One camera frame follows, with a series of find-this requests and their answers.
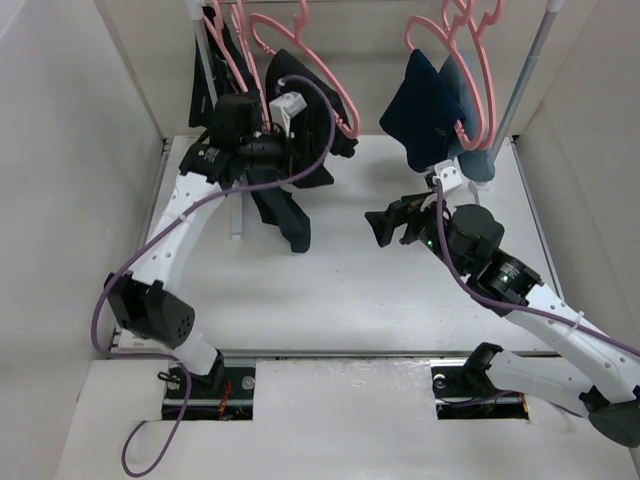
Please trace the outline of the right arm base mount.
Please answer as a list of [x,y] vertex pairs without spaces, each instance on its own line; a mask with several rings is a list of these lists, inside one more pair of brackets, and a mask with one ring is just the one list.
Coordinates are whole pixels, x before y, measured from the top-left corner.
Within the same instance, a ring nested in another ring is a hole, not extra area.
[[528,420],[528,406],[520,393],[500,390],[461,362],[431,365],[432,390],[439,420]]

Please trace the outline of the black trousers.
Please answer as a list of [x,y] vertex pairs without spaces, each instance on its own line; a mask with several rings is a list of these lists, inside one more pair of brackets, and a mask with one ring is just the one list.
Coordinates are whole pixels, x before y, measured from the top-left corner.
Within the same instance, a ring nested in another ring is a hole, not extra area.
[[[277,81],[289,75],[303,76],[316,84],[328,98],[333,110],[348,124],[346,110],[338,93],[285,49],[277,51],[267,68],[264,86],[268,102],[278,97],[276,95]],[[295,158],[302,162],[304,169],[317,160],[326,146],[330,130],[329,117],[324,102],[307,83],[299,81],[287,82],[279,93],[290,91],[301,93],[307,103],[307,107],[291,121],[291,130],[295,135],[292,141],[292,148],[297,155]],[[330,153],[351,158],[355,155],[357,145],[358,140],[347,138],[336,127]],[[278,180],[278,174],[272,170],[251,170],[246,173],[246,179],[247,183],[251,185],[269,183]],[[310,189],[332,184],[334,184],[334,177],[324,166],[318,167],[312,174],[294,182],[294,186],[299,189]]]

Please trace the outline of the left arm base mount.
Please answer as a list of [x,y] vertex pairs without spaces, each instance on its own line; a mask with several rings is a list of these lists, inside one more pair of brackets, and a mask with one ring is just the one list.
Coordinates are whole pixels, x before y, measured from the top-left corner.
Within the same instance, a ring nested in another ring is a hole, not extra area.
[[[184,421],[249,421],[253,418],[256,362],[247,358],[226,359],[222,379],[212,384],[191,376],[192,385]],[[183,405],[186,375],[175,364],[157,374],[164,383],[161,418],[176,420]]]

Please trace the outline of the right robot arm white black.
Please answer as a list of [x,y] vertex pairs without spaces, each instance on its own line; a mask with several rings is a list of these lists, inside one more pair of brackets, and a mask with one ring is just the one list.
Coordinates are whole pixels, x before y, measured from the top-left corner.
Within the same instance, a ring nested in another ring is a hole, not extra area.
[[422,243],[476,303],[533,334],[557,354],[522,357],[483,342],[465,363],[433,376],[438,399],[468,408],[525,394],[584,418],[607,439],[639,445],[639,352],[597,330],[532,268],[500,247],[504,227],[489,210],[449,210],[435,195],[404,196],[365,215],[379,246],[403,227],[401,244]]

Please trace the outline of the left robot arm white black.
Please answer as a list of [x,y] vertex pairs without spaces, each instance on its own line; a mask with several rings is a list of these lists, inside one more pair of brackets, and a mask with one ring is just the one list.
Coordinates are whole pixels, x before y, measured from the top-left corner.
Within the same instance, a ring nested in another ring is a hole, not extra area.
[[301,177],[292,150],[291,121],[307,103],[298,92],[279,94],[268,107],[272,129],[258,131],[256,103],[247,94],[220,97],[213,123],[186,151],[171,196],[150,239],[127,266],[105,283],[106,299],[118,326],[158,343],[183,365],[186,378],[204,397],[223,387],[220,351],[195,327],[193,307],[177,296],[192,250],[211,215],[225,198],[243,190],[250,170],[273,170],[277,178]]

